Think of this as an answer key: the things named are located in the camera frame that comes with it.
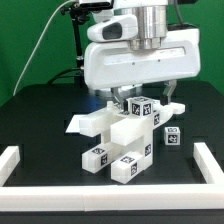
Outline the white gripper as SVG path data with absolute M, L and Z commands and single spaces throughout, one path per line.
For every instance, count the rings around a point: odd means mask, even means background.
M 85 83 L 94 90 L 113 88 L 122 111 L 128 110 L 128 101 L 118 87 L 165 81 L 160 103 L 168 105 L 176 79 L 194 77 L 201 67 L 197 28 L 169 31 L 154 49 L 133 50 L 136 34 L 133 15 L 114 16 L 87 30 L 91 43 L 84 57 Z

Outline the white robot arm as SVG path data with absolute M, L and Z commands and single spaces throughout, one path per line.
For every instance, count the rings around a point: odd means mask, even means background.
M 114 0 L 110 10 L 93 10 L 96 24 L 87 30 L 84 80 L 93 90 L 109 88 L 122 108 L 123 86 L 165 81 L 168 103 L 182 78 L 200 71 L 199 28 L 167 22 L 167 6 L 179 0 Z

